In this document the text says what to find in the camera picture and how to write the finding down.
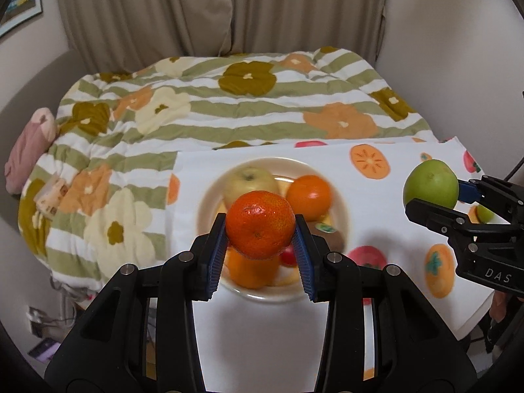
beige curtain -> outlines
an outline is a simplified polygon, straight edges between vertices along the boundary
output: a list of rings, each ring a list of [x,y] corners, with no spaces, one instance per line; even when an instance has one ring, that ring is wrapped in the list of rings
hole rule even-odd
[[[385,0],[234,0],[231,53],[343,47],[374,64]]]
[[[58,0],[90,72],[134,72],[165,57],[231,48],[231,0]]]

metal bolt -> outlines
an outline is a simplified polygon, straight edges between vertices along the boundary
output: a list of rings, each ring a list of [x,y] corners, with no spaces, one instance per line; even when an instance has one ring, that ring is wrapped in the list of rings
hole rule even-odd
[[[194,255],[192,252],[190,252],[190,251],[184,251],[184,252],[178,254],[178,259],[179,259],[180,261],[191,261],[191,260],[193,260],[193,257],[194,257],[194,256],[195,256],[195,255]]]
[[[389,265],[388,267],[386,267],[386,272],[389,273],[391,276],[399,276],[400,268],[395,265]]]
[[[120,273],[121,274],[125,274],[125,275],[128,275],[128,274],[131,274],[135,271],[135,266],[128,263],[126,265],[123,265],[121,268],[120,268]]]
[[[342,261],[342,256],[339,253],[329,253],[327,257],[332,263],[340,263]]]

white wall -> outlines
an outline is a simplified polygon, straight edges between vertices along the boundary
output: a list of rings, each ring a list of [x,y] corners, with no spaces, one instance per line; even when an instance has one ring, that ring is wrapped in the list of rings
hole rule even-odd
[[[437,137],[458,136],[504,177],[524,155],[524,21],[512,0],[387,0],[386,14],[378,72]]]
[[[0,39],[0,108],[67,50],[57,0],[43,0],[43,9],[43,15]],[[57,315],[58,296],[49,285],[49,271],[20,235],[0,219],[0,320],[23,353],[38,343],[26,322],[29,305]],[[42,364],[28,360],[43,373]]]

pink pillow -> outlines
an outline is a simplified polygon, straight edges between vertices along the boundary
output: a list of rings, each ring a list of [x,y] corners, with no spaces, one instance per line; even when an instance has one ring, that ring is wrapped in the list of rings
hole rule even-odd
[[[38,159],[49,149],[57,136],[57,126],[49,108],[35,111],[16,140],[4,167],[5,188],[11,195],[22,193]]]

picture frame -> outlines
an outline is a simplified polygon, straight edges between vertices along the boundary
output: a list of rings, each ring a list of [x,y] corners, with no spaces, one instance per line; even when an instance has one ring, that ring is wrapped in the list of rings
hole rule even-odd
[[[42,11],[42,0],[11,0],[0,19],[0,38]]]

